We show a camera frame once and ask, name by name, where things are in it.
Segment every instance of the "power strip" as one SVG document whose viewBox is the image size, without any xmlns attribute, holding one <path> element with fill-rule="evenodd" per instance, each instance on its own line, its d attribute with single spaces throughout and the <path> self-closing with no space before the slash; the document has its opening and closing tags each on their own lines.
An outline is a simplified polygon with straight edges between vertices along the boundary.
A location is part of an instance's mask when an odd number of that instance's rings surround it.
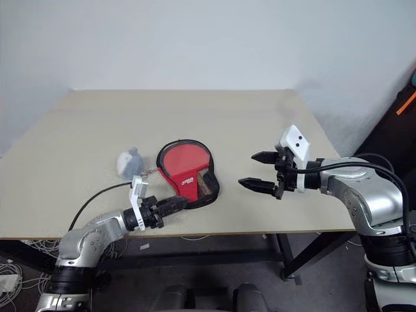
<svg viewBox="0 0 416 312">
<path fill-rule="evenodd" d="M 20 281 L 19 274 L 0 275 L 0 296 L 4 292 L 11 293 L 16 289 Z"/>
</svg>

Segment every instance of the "black metal frame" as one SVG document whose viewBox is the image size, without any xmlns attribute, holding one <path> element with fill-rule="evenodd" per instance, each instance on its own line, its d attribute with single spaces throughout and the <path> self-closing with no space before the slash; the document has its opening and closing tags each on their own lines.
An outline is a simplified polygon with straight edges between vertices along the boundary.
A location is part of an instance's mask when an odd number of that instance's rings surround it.
<svg viewBox="0 0 416 312">
<path fill-rule="evenodd" d="M 294 279 L 301 284 L 298 271 L 321 260 L 351 239 L 356 232 L 327 232 L 320 234 L 298 256 L 293 257 L 286 234 L 269 234 L 269 250 L 238 250 L 224 252 L 177 253 L 168 255 L 128 256 L 104 260 L 99 270 L 141 269 L 184 265 L 218 265 L 232 263 L 283 262 L 281 278 Z M 0 240 L 0 255 L 35 270 L 52 273 L 56 259 L 18 240 Z"/>
</svg>

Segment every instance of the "orange strap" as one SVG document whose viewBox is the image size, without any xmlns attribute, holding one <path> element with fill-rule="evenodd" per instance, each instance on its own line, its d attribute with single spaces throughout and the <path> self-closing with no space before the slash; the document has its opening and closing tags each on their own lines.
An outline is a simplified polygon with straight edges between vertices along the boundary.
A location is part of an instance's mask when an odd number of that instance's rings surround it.
<svg viewBox="0 0 416 312">
<path fill-rule="evenodd" d="M 406 109 L 407 106 L 409 106 L 409 104 L 416 98 L 416 91 L 415 93 L 413 93 L 411 95 L 411 97 L 408 98 L 408 100 L 405 102 L 405 104 L 403 104 L 403 106 L 401 108 L 398 109 L 398 111 L 396 111 L 396 114 L 400 115 L 403 113 L 403 111 Z"/>
</svg>

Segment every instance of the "cables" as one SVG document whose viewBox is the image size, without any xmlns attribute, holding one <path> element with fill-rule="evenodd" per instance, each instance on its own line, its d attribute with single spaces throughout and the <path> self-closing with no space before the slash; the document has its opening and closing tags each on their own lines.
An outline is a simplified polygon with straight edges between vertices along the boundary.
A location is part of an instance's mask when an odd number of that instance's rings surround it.
<svg viewBox="0 0 416 312">
<path fill-rule="evenodd" d="M 390 160 L 388 160 L 387 158 L 385 158 L 383 155 L 375 154 L 375 153 L 361 153 L 361 154 L 354 155 L 354 157 L 361 158 L 361 159 L 364 159 L 366 161 L 369 161 L 367 158 L 370 158 L 371 159 L 371 157 L 379 158 L 380 160 L 382 160 L 385 163 L 385 166 L 383 166 L 383 167 L 386 167 L 391 172 L 394 172 L 395 171 L 395 169 L 393 168 L 393 165 L 391 164 Z"/>
<path fill-rule="evenodd" d="M 42 273 L 39 278 L 22 281 L 23 271 L 20 266 L 11 263 L 0 264 L 0 275 L 9 274 L 17 274 L 19 276 L 19 281 L 16 288 L 11 292 L 7 292 L 6 289 L 0 285 L 0 293 L 3 293 L 0 295 L 0 309 L 8 304 L 12 304 L 15 312 L 17 309 L 13 300 L 16 299 L 20 291 L 37 287 L 39 294 L 42 294 L 45 292 L 46 286 L 51 278 L 51 276 Z"/>
<path fill-rule="evenodd" d="M 22 277 L 21 267 L 18 265 L 12 265 L 10 263 L 0 264 L 0 275 L 9 275 L 17 274 L 20 278 Z M 7 292 L 3 286 L 0 286 L 1 292 L 3 293 L 0 296 L 0 308 L 12 304 L 14 311 L 16 312 L 16 306 L 14 305 L 13 300 L 18 296 L 21 291 L 22 282 L 19 281 L 18 285 L 13 291 Z"/>
<path fill-rule="evenodd" d="M 112 242 L 108 245 L 108 247 L 104 250 L 103 256 L 101 259 L 118 259 L 120 258 L 128 249 L 129 241 L 124 239 L 125 246 L 121 252 L 116 250 L 116 242 Z"/>
<path fill-rule="evenodd" d="M 381 173 L 387 175 L 389 178 L 393 180 L 393 182 L 396 184 L 398 189 L 401 191 L 402 198 L 403 198 L 403 234 L 407 238 L 408 246 L 409 246 L 409 249 L 413 258 L 416 259 L 416 248 L 415 248 L 415 245 L 412 243 L 412 238 L 411 238 L 411 227 L 410 227 L 410 216 L 409 216 L 410 215 L 409 194 L 401 178 L 399 178 L 394 172 L 384 168 L 383 166 L 379 166 L 378 164 L 372 164 L 370 162 L 354 162 L 354 161 L 340 162 L 337 164 L 329 164 L 326 166 L 310 168 L 310 169 L 302 169 L 302 170 L 288 166 L 287 170 L 295 172 L 297 174 L 315 174 L 317 172 L 321 172 L 325 170 L 344 168 L 344 167 L 372 168 L 377 171 L 380 171 Z"/>
<path fill-rule="evenodd" d="M 111 187 L 107 187 L 107 188 L 104 188 L 103 190 L 101 190 L 101 191 L 99 191 L 99 192 L 97 192 L 97 193 L 95 193 L 89 200 L 87 200 L 86 202 L 85 202 L 85 204 L 78 210 L 78 212 L 77 212 L 77 214 L 75 215 L 75 217 L 73 218 L 73 220 L 72 220 L 72 223 L 71 223 L 71 225 L 70 225 L 70 228 L 68 229 L 68 231 L 71 231 L 72 229 L 73 229 L 73 227 L 74 227 L 74 225 L 75 225 L 75 223 L 76 223 L 76 221 L 78 220 L 78 218 L 79 218 L 79 215 L 82 213 L 82 211 L 85 209 L 85 207 L 86 206 L 88 206 L 88 204 L 90 203 L 90 202 L 92 202 L 92 200 L 94 200 L 94 198 L 96 198 L 96 197 L 98 197 L 99 195 L 101 195 L 101 194 L 103 194 L 103 193 L 105 193 L 106 191 L 108 191 L 108 190 L 112 190 L 112 189 L 115 189 L 116 187 L 122 187 L 122 186 L 124 186 L 124 185 L 130 185 L 131 184 L 131 182 L 125 182 L 125 183 L 120 183 L 120 184 L 116 184 L 116 185 L 113 185 L 113 186 L 111 186 Z"/>
<path fill-rule="evenodd" d="M 59 250 L 59 240 L 25 240 L 24 243 L 57 259 L 54 254 Z"/>
</svg>

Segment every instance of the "white wall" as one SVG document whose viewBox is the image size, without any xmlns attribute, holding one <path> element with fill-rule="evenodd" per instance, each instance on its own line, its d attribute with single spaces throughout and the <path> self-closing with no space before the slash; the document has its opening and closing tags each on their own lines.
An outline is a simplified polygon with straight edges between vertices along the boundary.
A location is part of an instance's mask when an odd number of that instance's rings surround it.
<svg viewBox="0 0 416 312">
<path fill-rule="evenodd" d="M 294 88 L 348 155 L 415 65 L 415 0 L 2 0 L 0 11 L 0 151 L 71 88 Z"/>
</svg>

